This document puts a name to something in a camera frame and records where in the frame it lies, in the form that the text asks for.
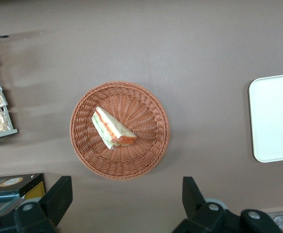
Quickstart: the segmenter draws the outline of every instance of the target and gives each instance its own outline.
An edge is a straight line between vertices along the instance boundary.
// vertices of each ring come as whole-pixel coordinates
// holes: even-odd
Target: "white plastic tray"
[[[283,160],[283,75],[253,81],[249,103],[255,158],[262,163]]]

